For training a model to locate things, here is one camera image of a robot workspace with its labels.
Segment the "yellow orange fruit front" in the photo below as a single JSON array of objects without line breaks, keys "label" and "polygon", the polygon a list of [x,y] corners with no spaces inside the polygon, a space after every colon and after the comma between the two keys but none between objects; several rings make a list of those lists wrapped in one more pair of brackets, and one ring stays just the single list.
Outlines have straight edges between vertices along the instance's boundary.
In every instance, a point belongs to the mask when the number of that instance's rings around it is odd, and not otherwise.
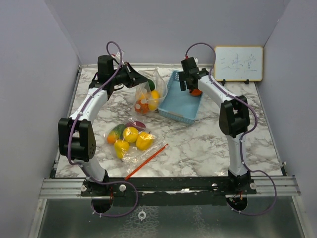
[{"label": "yellow orange fruit front", "polygon": [[141,93],[139,100],[140,101],[147,101],[149,98],[151,97],[151,93],[147,92],[147,93]]}]

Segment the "blue perforated plastic basket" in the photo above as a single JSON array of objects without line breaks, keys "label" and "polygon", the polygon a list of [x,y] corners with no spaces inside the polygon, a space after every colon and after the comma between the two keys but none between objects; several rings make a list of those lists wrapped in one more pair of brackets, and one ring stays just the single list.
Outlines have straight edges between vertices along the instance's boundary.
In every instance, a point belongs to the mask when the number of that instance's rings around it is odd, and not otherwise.
[{"label": "blue perforated plastic basket", "polygon": [[159,115],[192,125],[197,117],[203,95],[192,96],[180,90],[179,71],[172,72],[167,84],[167,95],[158,107]]}]

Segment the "clear bag white zipper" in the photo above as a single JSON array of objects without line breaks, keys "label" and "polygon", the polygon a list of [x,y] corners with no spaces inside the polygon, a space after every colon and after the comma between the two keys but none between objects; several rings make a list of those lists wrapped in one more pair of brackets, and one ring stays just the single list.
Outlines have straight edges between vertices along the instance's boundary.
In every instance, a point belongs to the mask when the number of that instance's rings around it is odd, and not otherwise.
[{"label": "clear bag white zipper", "polygon": [[136,88],[134,111],[141,115],[156,111],[167,95],[167,84],[159,73],[159,68],[140,70],[148,79]]}]

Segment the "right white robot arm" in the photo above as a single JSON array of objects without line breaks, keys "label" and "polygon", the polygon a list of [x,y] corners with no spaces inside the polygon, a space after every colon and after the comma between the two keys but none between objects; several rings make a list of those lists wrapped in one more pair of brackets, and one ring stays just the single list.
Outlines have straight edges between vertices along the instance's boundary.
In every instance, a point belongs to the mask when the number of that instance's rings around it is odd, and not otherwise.
[{"label": "right white robot arm", "polygon": [[250,172],[245,167],[245,139],[243,134],[250,125],[249,110],[245,96],[231,94],[214,80],[205,69],[199,69],[193,57],[181,61],[183,71],[179,81],[182,91],[198,89],[209,96],[219,107],[219,127],[226,136],[229,148],[230,165],[227,182],[228,190],[238,194],[245,189]]}]

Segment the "orange tangerine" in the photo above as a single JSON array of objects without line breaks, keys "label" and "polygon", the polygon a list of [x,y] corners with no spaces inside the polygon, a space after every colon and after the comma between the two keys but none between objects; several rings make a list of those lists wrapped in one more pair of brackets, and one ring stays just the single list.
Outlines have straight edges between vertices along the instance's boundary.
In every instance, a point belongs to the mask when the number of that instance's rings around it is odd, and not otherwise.
[{"label": "orange tangerine", "polygon": [[134,105],[135,112],[139,114],[146,114],[149,111],[148,104],[136,103]]}]

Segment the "red zipper clear bag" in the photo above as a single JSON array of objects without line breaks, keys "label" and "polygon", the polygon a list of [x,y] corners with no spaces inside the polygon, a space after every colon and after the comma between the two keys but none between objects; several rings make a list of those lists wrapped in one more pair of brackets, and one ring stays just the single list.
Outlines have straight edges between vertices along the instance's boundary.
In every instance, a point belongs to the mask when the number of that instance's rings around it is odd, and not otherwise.
[{"label": "red zipper clear bag", "polygon": [[105,147],[129,179],[146,163],[162,152],[168,144],[158,130],[138,117],[127,118],[104,134]]}]

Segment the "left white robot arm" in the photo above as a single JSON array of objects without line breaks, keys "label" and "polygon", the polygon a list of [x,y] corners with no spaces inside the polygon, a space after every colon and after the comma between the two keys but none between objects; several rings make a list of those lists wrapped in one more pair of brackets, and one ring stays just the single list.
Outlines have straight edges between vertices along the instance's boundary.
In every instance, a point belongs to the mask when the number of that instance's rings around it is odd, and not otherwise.
[{"label": "left white robot arm", "polygon": [[86,178],[93,182],[92,190],[102,196],[109,191],[109,177],[95,157],[93,122],[117,85],[132,88],[148,80],[128,62],[120,62],[114,67],[114,58],[109,55],[99,56],[97,66],[98,71],[80,107],[70,117],[59,120],[58,142],[60,154],[67,157],[69,164],[79,166]]}]

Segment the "green avocado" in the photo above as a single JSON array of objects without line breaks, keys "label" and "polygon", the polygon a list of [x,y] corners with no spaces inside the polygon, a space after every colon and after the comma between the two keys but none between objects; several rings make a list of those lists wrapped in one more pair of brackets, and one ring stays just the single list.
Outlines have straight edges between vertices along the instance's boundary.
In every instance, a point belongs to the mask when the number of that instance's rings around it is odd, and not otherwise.
[{"label": "green avocado", "polygon": [[149,84],[149,89],[151,91],[154,91],[156,88],[155,83],[152,80],[148,79],[148,84]]}]

